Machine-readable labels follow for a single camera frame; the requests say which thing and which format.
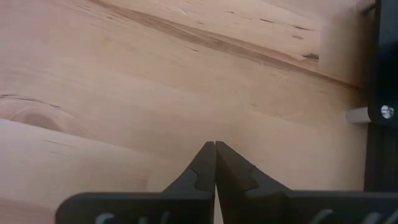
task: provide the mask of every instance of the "wooden plank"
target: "wooden plank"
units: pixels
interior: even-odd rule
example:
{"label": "wooden plank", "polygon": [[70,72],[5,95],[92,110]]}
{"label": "wooden plank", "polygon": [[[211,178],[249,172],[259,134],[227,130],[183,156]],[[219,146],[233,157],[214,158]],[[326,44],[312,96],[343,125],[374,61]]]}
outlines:
{"label": "wooden plank", "polygon": [[[201,39],[195,41],[190,36],[185,39],[187,41],[211,45],[245,57],[255,52],[308,70],[317,70],[319,23],[263,1],[248,0],[244,4],[238,0],[91,2],[137,22],[151,19],[156,29],[160,27],[155,24],[164,23]],[[171,29],[162,30],[173,35]],[[212,39],[222,41],[224,46],[206,42]]]}
{"label": "wooden plank", "polygon": [[[271,32],[257,23],[269,22],[250,23],[261,30],[254,43],[227,28],[239,28],[235,11],[200,28],[153,4],[2,2],[0,117],[181,161],[205,141],[224,140],[288,187],[362,188],[366,127],[345,121],[364,98],[356,85],[270,55],[290,42],[260,43]],[[231,6],[250,13],[257,4],[248,4]],[[306,24],[283,11],[269,16]]]}
{"label": "wooden plank", "polygon": [[317,72],[366,88],[372,60],[373,19],[360,14],[360,1],[264,0],[296,15],[318,21],[320,46]]}
{"label": "wooden plank", "polygon": [[53,223],[57,207],[74,194],[145,192],[153,181],[152,190],[162,190],[185,168],[146,152],[6,120],[0,120],[0,148],[1,223]]}

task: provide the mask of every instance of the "light wooden board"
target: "light wooden board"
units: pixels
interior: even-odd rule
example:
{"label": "light wooden board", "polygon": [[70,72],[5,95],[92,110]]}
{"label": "light wooden board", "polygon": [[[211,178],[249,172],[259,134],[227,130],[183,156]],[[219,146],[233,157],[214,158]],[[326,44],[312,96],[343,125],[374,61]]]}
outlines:
{"label": "light wooden board", "polygon": [[6,120],[0,148],[1,223],[53,223],[57,207],[81,192],[161,191],[186,166]]}
{"label": "light wooden board", "polygon": [[325,50],[356,24],[218,2],[2,1],[0,117],[187,162],[223,140],[293,189],[362,189],[358,72]]}
{"label": "light wooden board", "polygon": [[320,24],[317,72],[367,87],[373,23],[358,11],[360,0],[263,0]]}

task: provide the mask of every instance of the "black plastic jaw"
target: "black plastic jaw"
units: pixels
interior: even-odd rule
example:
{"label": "black plastic jaw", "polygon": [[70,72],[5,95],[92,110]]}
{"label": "black plastic jaw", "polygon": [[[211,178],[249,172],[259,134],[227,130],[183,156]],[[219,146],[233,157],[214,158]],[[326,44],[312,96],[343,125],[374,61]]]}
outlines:
{"label": "black plastic jaw", "polygon": [[290,190],[225,143],[217,142],[216,148],[216,183],[225,224],[398,221],[397,194]]}
{"label": "black plastic jaw", "polygon": [[216,150],[207,142],[161,193],[83,193],[58,208],[56,224],[213,223]]}

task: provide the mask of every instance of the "black plastic part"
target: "black plastic part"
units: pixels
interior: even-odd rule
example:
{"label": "black plastic part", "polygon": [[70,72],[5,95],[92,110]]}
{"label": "black plastic part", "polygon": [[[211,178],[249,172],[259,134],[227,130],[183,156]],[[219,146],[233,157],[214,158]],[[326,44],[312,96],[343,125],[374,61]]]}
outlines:
{"label": "black plastic part", "polygon": [[225,224],[364,223],[371,216],[386,221],[398,208],[398,194],[290,190],[225,143],[217,142],[216,148]]}
{"label": "black plastic part", "polygon": [[[398,1],[376,0],[375,26],[368,114],[373,123],[398,128]],[[394,108],[391,119],[382,117],[384,105]]]}
{"label": "black plastic part", "polygon": [[216,150],[207,142],[162,193],[85,193],[59,206],[56,224],[213,223]]}

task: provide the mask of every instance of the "metal screw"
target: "metal screw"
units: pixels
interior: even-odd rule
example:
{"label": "metal screw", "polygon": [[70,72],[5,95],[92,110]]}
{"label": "metal screw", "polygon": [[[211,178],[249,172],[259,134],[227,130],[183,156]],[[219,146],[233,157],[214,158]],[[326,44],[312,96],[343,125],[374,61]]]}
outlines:
{"label": "metal screw", "polygon": [[381,115],[383,116],[383,118],[390,119],[394,115],[394,109],[387,105],[384,105],[381,107]]}

